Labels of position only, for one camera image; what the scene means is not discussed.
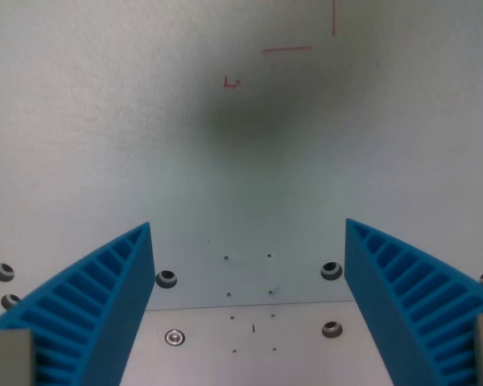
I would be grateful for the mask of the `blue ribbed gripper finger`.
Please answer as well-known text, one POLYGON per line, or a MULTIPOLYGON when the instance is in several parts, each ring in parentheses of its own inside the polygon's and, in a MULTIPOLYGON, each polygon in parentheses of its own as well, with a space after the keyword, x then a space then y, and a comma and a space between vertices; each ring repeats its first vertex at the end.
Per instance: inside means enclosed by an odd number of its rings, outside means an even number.
POLYGON ((0 315, 33 334, 38 385, 118 385, 155 284, 148 223, 82 257, 0 315))
POLYGON ((345 222, 345 280, 395 385, 476 385, 483 285, 368 225, 345 222))

